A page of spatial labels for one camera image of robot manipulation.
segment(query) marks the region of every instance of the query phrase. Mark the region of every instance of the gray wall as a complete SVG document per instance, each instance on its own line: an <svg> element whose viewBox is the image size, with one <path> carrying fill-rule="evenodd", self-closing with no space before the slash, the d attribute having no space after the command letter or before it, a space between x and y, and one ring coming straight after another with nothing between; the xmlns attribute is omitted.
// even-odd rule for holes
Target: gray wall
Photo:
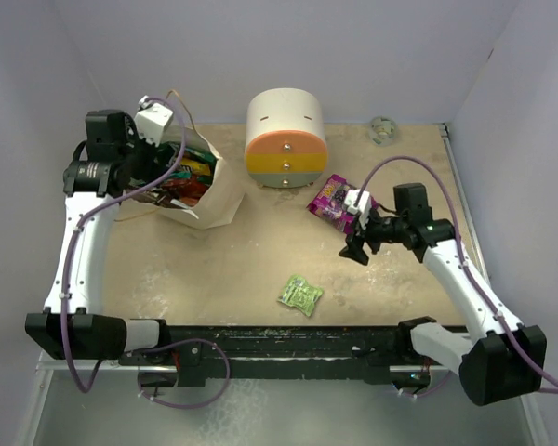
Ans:
<svg viewBox="0 0 558 446"><path fill-rule="evenodd" d="M200 122L243 122L277 86L328 122L453 118L518 0L55 0L108 103L176 87Z"/></svg>
<svg viewBox="0 0 558 446"><path fill-rule="evenodd" d="M452 132L493 286L558 375L558 0L517 7ZM538 399L558 445L558 397Z"/></svg>
<svg viewBox="0 0 558 446"><path fill-rule="evenodd" d="M0 2L0 446L17 434L39 356L23 324L56 269L62 170L101 106L84 73L47 0Z"/></svg>

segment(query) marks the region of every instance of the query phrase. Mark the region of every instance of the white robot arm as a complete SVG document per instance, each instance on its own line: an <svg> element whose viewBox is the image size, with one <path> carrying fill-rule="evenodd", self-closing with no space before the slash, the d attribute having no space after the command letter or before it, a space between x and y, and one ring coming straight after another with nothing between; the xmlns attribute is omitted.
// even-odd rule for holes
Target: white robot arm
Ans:
<svg viewBox="0 0 558 446"><path fill-rule="evenodd" d="M101 316L101 288L105 256L118 205L90 218L80 231L73 254L68 293L62 292L62 275L70 239L77 222L89 211L122 195L131 178L148 182L161 175L166 165L154 160L173 111L159 103L139 103L134 120L122 111L90 112L86 117L86 161L80 150L64 172L67 195L66 227L56 278L42 314L30 314L27 333L52 357L62 357L58 330L61 299L68 298L71 349L76 359L117 359L137 348L151 348L160 340L160 322L122 320Z"/></svg>
<svg viewBox="0 0 558 446"><path fill-rule="evenodd" d="M469 398L478 405L539 389L541 377L509 345L497 313L469 281L464 268L469 268L493 307L504 314L515 337L539 366L543 366L545 357L545 335L537 326L525 328L500 302L464 246L463 256L459 258L455 229L448 220L432 219L425 187L418 183L396 186L396 215L386 217L371 207L367 191L362 192L357 203L359 194L359 190L350 190L346 197L345 207L358 217L356 232L347 237L347 246L339 254L367 265L365 243L373 254L382 243L403 244L445 288L467 326L469 339L446 330L431 318L402 322L399 326L409 350L432 358L457 374Z"/></svg>

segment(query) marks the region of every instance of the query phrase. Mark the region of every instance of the wire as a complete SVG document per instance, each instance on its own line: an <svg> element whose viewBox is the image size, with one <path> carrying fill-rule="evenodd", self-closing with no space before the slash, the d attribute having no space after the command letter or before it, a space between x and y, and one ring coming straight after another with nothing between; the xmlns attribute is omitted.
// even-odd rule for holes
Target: wire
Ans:
<svg viewBox="0 0 558 446"><path fill-rule="evenodd" d="M389 209L388 207L383 206L382 204L379 204L379 209L382 209L387 214L393 214L395 216L397 215L397 211L393 211L392 209Z"/></svg>
<svg viewBox="0 0 558 446"><path fill-rule="evenodd" d="M161 404L161 405L166 406L166 407L171 407L172 409L200 409L200 408L206 407L210 403L218 400L219 397L221 395L223 395L223 393L227 389L228 385L230 384L231 370L230 370L230 360L228 359L227 355L214 342L211 342L211 341L206 340L206 339L200 339L200 338L196 337L196 338L193 338L193 339L185 339L183 341L173 342L173 343L171 343L167 346L163 346L163 347L137 350L137 352L140 352L142 354L145 354L145 353L147 353L147 354L149 354L149 353L161 353L162 351L170 350L172 348L177 348L179 346L184 346L186 344L192 344L194 342L201 342L203 344L207 344L208 346L211 346L214 350L216 350L219 353L219 355L223 359L223 363L225 364L225 377L223 379L223 385L221 386L221 389L219 390L219 392L217 392L215 395L213 395L208 400L204 400L202 402L197 402L195 404L177 404L177 403L174 403L174 402L159 400L155 396L148 395L147 393L145 393L145 390L142 387L142 384L140 383L140 380L137 378L137 384L139 386L139 396L142 396L143 398L146 398L147 400L149 400L151 402L156 402L157 404Z"/></svg>
<svg viewBox="0 0 558 446"><path fill-rule="evenodd" d="M438 177L438 174L436 174L436 172L428 164L424 163L420 159L414 158L412 156L407 156L407 155L397 155L397 156L392 156L390 158L386 158L385 160L382 160L380 163L378 163L376 166L374 166L372 171L366 177L366 179L364 181L364 184L362 184L362 188L360 190L360 193L358 193L357 200L355 201L355 205L359 204L360 199L362 198L362 192L364 192L365 188L367 187L368 183L370 182L370 179L372 179L374 174L376 174L378 172L378 170L382 166L384 166L385 164L391 163L393 161L400 161L400 160L401 161L410 161L412 163L421 165L424 169L426 169L432 175L432 177L438 183L438 186L440 187L440 190L442 191L443 195L445 196L446 204L448 205L448 210L450 211L450 215L453 219L453 227L454 227L454 231L455 231L455 242L456 242L456 245L457 245L458 258L459 258L459 260L461 260L462 258L464 258L463 245L461 243L460 232L458 231L458 218L457 218L457 213L455 212L455 207L453 205L453 200L452 200L450 194L448 193L448 190L446 190L445 183L443 183L443 180L440 179L440 177ZM529 357L527 352L523 350L523 348L521 347L521 345L517 341L516 337L514 336L514 333L512 332L511 327L509 326L509 324L504 319L504 315L502 314L502 312L498 310L498 308L496 307L494 302L492 302L492 299L490 299L490 297L487 295L487 293L484 291L484 289L482 289L480 284L473 277L473 274L470 271L469 265L467 264L467 262L462 262L461 266L462 266L463 271L465 272L465 275L467 276L467 280L472 284L473 288L480 295L480 297L484 300L485 304L496 315L496 318L497 318L498 322L500 323L500 326L504 330L504 333L506 334L506 336L509 338L509 341L511 342L512 347L516 350L518 355L523 359L523 361L526 362L526 364L535 373L537 373L539 376L541 376L543 379L550 382L554 386L558 387L558 379L553 377L551 374L548 374L547 372L545 372L541 367L539 367Z"/></svg>
<svg viewBox="0 0 558 446"><path fill-rule="evenodd" d="M157 186L159 183L163 182L167 177L169 177L169 175L171 175L176 171L176 168L178 167L180 160L184 156L184 151L186 149L186 126L184 125L184 121L182 120L181 115L176 110L174 110L174 107L164 99L147 98L146 100L162 103L174 112L174 116L178 120L178 123L182 129L182 141L179 147L178 157L176 158L174 163L167 169L167 171L159 178L155 179L154 181L136 190L121 195L118 198L114 198L110 202L102 203L99 206L95 207L94 209L88 211L83 216L81 216L78 222L76 223L76 228L74 229L73 234L71 235L71 239L68 243L68 248L66 249L66 255L64 257L64 265L62 267L62 280L61 280L62 299L61 299L61 307L60 307L60 332L62 336L62 348L64 350L64 359L66 360L66 364L68 365L68 370L70 371L71 376L73 377L73 381L78 387L78 389L83 393L88 393L91 390L93 386L93 382L95 381L95 376L97 375L97 371L101 365L101 361L98 361L98 363L95 365L95 368L93 369L93 373L91 374L88 383L86 385L83 384L83 381L81 380L78 371L74 366L73 353L71 351L71 342L68 334L68 299L70 299L69 290L70 290L71 272L73 267L74 251L76 249L76 245L78 243L78 239L81 234L81 231L83 230L83 227L88 222L88 220L92 218L94 215L96 215L97 213L101 212L103 209L107 209L110 206L114 206L116 204L123 202L124 200L135 197L145 192L146 190L149 190ZM136 138L138 138L138 134L136 133L136 127L135 126L132 127L131 125L131 128L133 132L135 132Z"/></svg>
<svg viewBox="0 0 558 446"><path fill-rule="evenodd" d="M438 382L438 384L436 384L433 387L428 388L425 392L410 393L410 392L403 391L403 389L401 388L401 389L399 389L399 395L405 395L405 396L407 396L409 398L413 398L413 399L428 397L432 393L435 393L438 389L442 388L452 376L453 376L453 373L449 370L448 373L445 375L445 377Z"/></svg>
<svg viewBox="0 0 558 446"><path fill-rule="evenodd" d="M149 216L150 214L154 214L155 212L157 212L159 209L152 209L150 211L147 212L143 212L142 214L138 214L135 216L126 216L124 218L117 218L116 220L114 220L116 223L122 223L123 221L128 221L128 220L134 220L135 218L141 218L142 216Z"/></svg>
<svg viewBox="0 0 558 446"><path fill-rule="evenodd" d="M166 94L166 99L169 99L169 97L171 95L174 95L180 104L182 104L182 107L184 108L184 110L186 111L186 114L188 114L188 118L190 119L190 124L193 126L193 130L196 132L196 135L198 135L199 137L203 138L203 136L198 133L198 130L196 130L196 126L194 125L194 119L193 119L193 115L190 113L190 110L188 110L188 107L186 107L186 104L184 103L184 101L182 100L181 96L179 95L178 91L175 90L174 88L172 88L171 90L169 90Z"/></svg>

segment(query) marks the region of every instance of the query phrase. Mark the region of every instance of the metal frame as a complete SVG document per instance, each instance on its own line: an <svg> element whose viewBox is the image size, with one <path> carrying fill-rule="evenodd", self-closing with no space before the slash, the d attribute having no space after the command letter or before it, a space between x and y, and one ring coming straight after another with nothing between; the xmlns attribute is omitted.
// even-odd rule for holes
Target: metal frame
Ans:
<svg viewBox="0 0 558 446"><path fill-rule="evenodd" d="M489 283L489 276L487 274L487 269L485 267L484 258L480 248L480 244L477 240L477 234L475 232L475 227L473 225L471 211L467 204L465 197L465 192L463 190L462 183L458 175L457 164L455 163L455 158L452 152L448 128L445 124L438 125L441 137L445 144L446 153L448 155L448 161L453 172L453 177L458 189L458 195L463 208L463 213L467 221L469 228L469 233L472 239L474 252L476 254L477 264L482 271L485 281ZM78 370L91 370L95 365L94 361L76 361L76 368ZM444 370L443 367L434 366L433 370ZM47 392L49 391L50 383L54 371L66 370L67 366L64 361L56 361L48 357L48 355L42 352L38 359L37 369L35 379L33 381L33 393L30 398L30 404L28 410L25 414L23 422L20 426L20 431L18 435L18 440L16 442L17 446L32 446L34 438L37 432L37 428L40 423L41 413L46 401ZM101 370L103 372L116 372L116 371L136 371L136 372L175 372L174 368L169 365L120 365L116 361L104 362L101 365ZM416 372L419 370L417 365L396 365L390 366L389 371L391 373L398 372ZM549 446L551 445L547 430L543 424L543 419L538 409L538 404L533 395L525 395L521 397L521 402L525 411L525 421L529 428L532 442L536 446Z"/></svg>

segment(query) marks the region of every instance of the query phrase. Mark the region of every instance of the purple cable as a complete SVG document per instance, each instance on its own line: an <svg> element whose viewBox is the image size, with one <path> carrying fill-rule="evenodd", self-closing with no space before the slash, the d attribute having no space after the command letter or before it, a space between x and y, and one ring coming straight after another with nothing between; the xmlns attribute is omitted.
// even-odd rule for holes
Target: purple cable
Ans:
<svg viewBox="0 0 558 446"><path fill-rule="evenodd" d="M362 184L362 188L360 189L360 193L358 194L357 200L355 201L355 205L359 204L360 199L362 198L362 192L364 192L365 188L367 187L368 183L370 182L370 179L372 179L374 174L376 174L378 172L378 170L383 165L388 164L388 163L393 162L393 161L399 161L399 160L411 161L412 163L421 165L424 169L426 169L428 172L430 172L432 177L438 183L438 186L440 187L440 190L442 191L443 195L445 196L446 204L448 205L448 210L450 211L450 215L453 218L453 227L454 227L454 230L455 230L455 242L456 242L456 245L457 245L458 258L459 259L463 258L464 257L463 246L461 244L461 235L460 235L460 232L458 231L458 219L457 219L457 213L455 212L455 207L453 206L453 200L452 200L450 194L448 193L448 190L446 190L445 184L443 183L442 179L440 179L438 177L438 174L436 174L436 172L429 165L427 165L426 163L424 163L423 161L421 161L418 158L414 158L412 156L407 156L407 155L397 155L397 156L392 156L390 158L387 158L387 159L381 161L380 163L378 163L372 169L372 171L368 174L367 178L364 181L364 184ZM477 291L477 293L484 300L485 304L490 308L490 310L494 314L497 315L497 319L500 322L500 325L502 326L502 329L504 330L504 332L508 336L509 341L512 344L512 347L516 350L516 352L519 354L519 356L539 376L541 376L546 381L548 381L551 384L558 387L558 379L553 377L551 374L548 374L547 372L545 372L531 358L529 358L529 355L527 355L527 352L523 350L523 348L521 347L521 345L517 341L516 337L512 333L511 327L509 326L509 324L504 319L504 316L502 315L502 313L500 311L498 311L496 305L494 305L494 302L492 302L492 299L490 299L490 297L487 295L487 293L482 289L482 287L479 285L479 283L473 277L473 274L470 271L469 266L467 264L461 264L461 265L463 267L463 271L465 272L465 275L467 276L467 280L472 284L475 291ZM546 391L546 392L543 392L543 393L556 393L556 394L558 394L558 391L553 391L553 392Z"/></svg>
<svg viewBox="0 0 558 446"><path fill-rule="evenodd" d="M176 119L178 120L178 123L182 129L182 141L180 143L178 157L176 158L176 161L174 161L171 167L169 167L169 169L167 169L167 171L158 179L150 182L149 184L146 184L141 188L126 193L118 198L115 198L110 202L100 204L94 209L91 209L89 212L87 212L86 214L84 214L79 218L78 222L76 223L77 228L80 228L82 230L85 223L94 215L96 215L98 212L101 212L103 209L107 209L110 206L119 204L124 200L127 200L128 198L135 197L143 193L144 191L157 186L159 183L161 183L167 177L169 177L169 175L174 173L174 171L178 167L180 160L184 156L184 150L186 149L186 127L184 126L184 121L182 120L181 115L174 109L174 107L169 102L165 101L164 99L146 98L146 100L164 104L166 107L168 107L171 111L174 112L174 116L176 116ZM62 268L62 292L64 294L67 294L70 288L71 269L73 267L74 250L76 249L76 244L78 243L78 238L79 235L81 234L81 230L76 230L73 232L73 235L71 236L71 239L68 243L68 249L66 250L66 257L64 257L64 266ZM71 376L73 377L73 381L78 387L78 389L83 393L88 393L89 390L91 390L91 388L93 387L93 382L95 381L95 376L97 375L97 371L101 365L101 361L98 361L97 364L95 364L95 367L93 369L93 372L91 373L89 381L85 386L83 384L83 381L81 381L81 377L78 375L78 371L74 367L73 353L71 352L71 343L68 336L68 299L69 298L70 297L62 298L61 299L62 304L60 307L60 332L62 336L62 347L64 349L64 358L66 359L68 370L70 371Z"/></svg>
<svg viewBox="0 0 558 446"><path fill-rule="evenodd" d="M196 404L176 404L176 403L169 402L169 401L159 400L158 398L156 398L154 396L147 395L144 391L144 388L140 384L140 379L137 377L137 384L139 385L139 392L140 392L140 395L142 397L146 398L149 401L156 402L157 404L161 404L161 405L166 406L166 407L171 407L172 409L200 409L202 407L208 406L211 402L214 402L214 401L218 400L219 397L221 395L223 395L223 392L225 392L225 390L227 389L227 386L230 384L230 360L228 359L225 352L221 348L219 348L219 346L217 344L215 344L214 342L207 341L206 339L200 339L200 338L185 339L183 341L174 342L174 343L169 344L167 346L158 347L158 348L148 348L148 349L144 349L144 350L137 350L137 352L139 352L139 353L161 353L162 351L170 350L172 348L183 346L185 344L192 344L194 342L202 342L203 344L207 344L207 345L211 346L216 351L218 351L220 356L223 358L223 363L225 364L225 378L223 379L223 386L221 386L220 391L217 392L215 395L213 395L208 400L204 400L203 402L197 402Z"/></svg>
<svg viewBox="0 0 558 446"><path fill-rule="evenodd" d="M552 395L558 395L558 388L544 387L544 388L541 388L540 390L538 390L538 393L549 393L549 394L552 394Z"/></svg>

